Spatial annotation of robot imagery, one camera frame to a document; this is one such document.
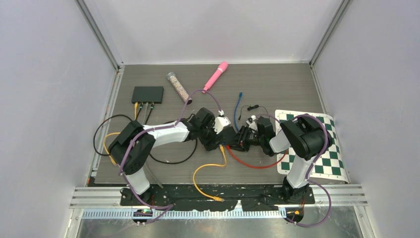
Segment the chessboard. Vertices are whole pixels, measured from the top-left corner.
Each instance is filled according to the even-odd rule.
[[[312,178],[332,179],[339,180],[348,183],[349,179],[347,172],[344,168],[343,159],[341,157],[340,145],[338,143],[337,131],[334,126],[334,119],[327,114],[319,113],[306,113],[296,111],[285,111],[276,110],[275,117],[280,121],[293,119],[297,115],[309,114],[318,118],[324,125],[328,133],[333,138],[333,144],[327,149],[327,151],[318,159],[315,163],[315,167],[312,170]],[[276,123],[276,132],[281,130],[279,123]],[[282,175],[287,175],[293,166],[296,153],[293,148],[290,148],[283,160],[277,164],[277,171]],[[277,161],[280,160],[282,154],[277,155]]]

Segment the white cable organizer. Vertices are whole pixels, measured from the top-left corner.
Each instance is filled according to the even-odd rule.
[[[142,219],[153,219],[164,213],[164,211],[153,210],[153,216],[142,217]],[[136,208],[105,208],[105,209],[84,209],[82,219],[138,219],[134,217]],[[159,219],[255,219],[255,218],[286,218],[286,209],[279,207],[275,211],[242,211],[241,207],[235,207],[232,211],[211,212],[211,211],[168,211]]]
[[[162,214],[164,211],[153,210],[152,218]],[[279,207],[276,211],[242,211],[242,208],[235,207],[232,211],[211,212],[211,211],[168,211],[159,219],[238,219],[238,218],[286,218],[286,209]]]

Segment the yellow cable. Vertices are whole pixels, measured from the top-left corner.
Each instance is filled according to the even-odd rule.
[[[139,106],[139,103],[136,102],[134,104],[134,120],[137,120],[137,107]]]
[[[225,167],[225,166],[226,166],[226,163],[227,163],[227,161],[226,161],[226,155],[225,155],[225,153],[224,153],[224,148],[223,148],[223,146],[222,146],[222,145],[220,145],[220,150],[221,150],[221,152],[222,152],[222,154],[223,154],[224,164],[223,164],[223,165],[218,165],[218,164],[206,164],[206,165],[201,165],[200,167],[198,167],[198,168],[194,171],[194,174],[193,174],[193,182],[194,182],[194,186],[196,187],[196,189],[198,190],[198,192],[200,192],[202,195],[204,195],[204,196],[206,196],[206,197],[209,197],[209,198],[211,198],[211,199],[213,199],[213,200],[215,200],[215,201],[218,201],[218,202],[223,202],[223,201],[224,201],[224,199],[223,199],[223,198],[221,198],[221,197],[216,197],[216,196],[210,196],[210,195],[208,195],[208,194],[205,194],[203,191],[201,191],[201,189],[197,186],[196,179],[195,179],[195,177],[196,177],[196,173],[197,173],[197,172],[198,172],[198,170],[200,170],[201,168],[204,168],[204,167],[207,167],[207,166],[217,166],[217,167]]]
[[[109,154],[109,158],[111,159],[111,162],[112,162],[113,165],[117,165],[117,163],[115,162],[115,160],[112,158],[111,154],[109,153],[105,142],[106,142],[106,139],[108,138],[108,136],[119,135],[119,134],[120,134],[120,132],[114,132],[114,133],[110,133],[110,134],[108,134],[104,137],[104,149],[105,149],[106,153]]]

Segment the gray wooden floor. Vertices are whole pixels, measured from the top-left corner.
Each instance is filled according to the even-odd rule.
[[[135,86],[163,86],[163,103],[156,105],[148,124],[156,125],[169,120],[176,120],[183,107],[183,101],[166,79],[173,71],[187,92],[202,89],[217,65],[128,65],[125,67],[121,86],[113,114],[126,114],[134,117],[134,106],[131,97]],[[308,64],[231,64],[227,71],[210,89],[220,101],[225,114],[233,122],[233,110],[238,100],[239,92],[243,92],[243,105],[264,106],[270,114],[276,109],[322,113],[321,104],[316,92],[315,83]],[[187,106],[184,117],[206,107],[217,114],[217,106],[213,99],[202,93],[193,96],[192,104]],[[252,115],[263,113],[262,108],[251,111],[243,110],[239,126]],[[144,110],[139,121],[143,121]],[[127,119],[112,119],[109,133],[121,131],[127,124]],[[155,148],[152,154],[164,161],[180,161],[193,150],[194,142],[172,143]],[[257,166],[275,162],[275,157],[266,156],[260,147],[253,147],[249,152],[235,152],[243,161]],[[265,170],[247,168],[227,154],[225,168],[208,167],[197,173],[198,183],[282,183],[283,175],[276,167]],[[194,156],[179,165],[164,165],[148,159],[151,170],[162,183],[192,183],[194,170],[206,163],[222,163],[220,150],[207,152],[199,143]],[[109,158],[102,157],[96,176],[96,183],[124,183],[117,175],[118,168],[112,165]]]

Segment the pink microphone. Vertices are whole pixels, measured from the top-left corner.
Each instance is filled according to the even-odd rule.
[[[209,90],[213,84],[216,82],[216,80],[220,77],[220,75],[225,72],[227,69],[227,62],[222,62],[219,67],[217,68],[216,72],[214,72],[213,76],[207,81],[207,83],[204,85],[204,90]]]

